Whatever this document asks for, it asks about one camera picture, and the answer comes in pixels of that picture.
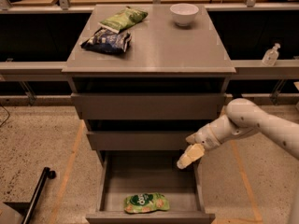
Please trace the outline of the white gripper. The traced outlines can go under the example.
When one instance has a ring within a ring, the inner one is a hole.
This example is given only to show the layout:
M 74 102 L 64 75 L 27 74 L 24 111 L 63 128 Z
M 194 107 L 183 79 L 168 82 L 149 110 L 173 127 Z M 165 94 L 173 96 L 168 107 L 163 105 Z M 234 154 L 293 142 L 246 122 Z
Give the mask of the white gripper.
M 179 169 L 185 169 L 194 161 L 204 156 L 205 150 L 212 150 L 221 145 L 218 139 L 218 128 L 216 122 L 210 122 L 201 127 L 197 132 L 186 137 L 190 144 L 177 161 Z

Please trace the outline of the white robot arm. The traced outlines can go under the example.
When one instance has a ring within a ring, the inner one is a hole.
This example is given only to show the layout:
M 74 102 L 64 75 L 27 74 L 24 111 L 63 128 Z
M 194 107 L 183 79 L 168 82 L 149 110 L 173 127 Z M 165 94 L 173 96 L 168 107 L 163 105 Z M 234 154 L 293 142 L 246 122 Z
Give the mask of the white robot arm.
M 189 146 L 177 161 L 179 169 L 185 169 L 204 154 L 225 142 L 262 133 L 279 147 L 299 160 L 299 125 L 263 111 L 244 98 L 232 100 L 219 118 L 189 135 Z

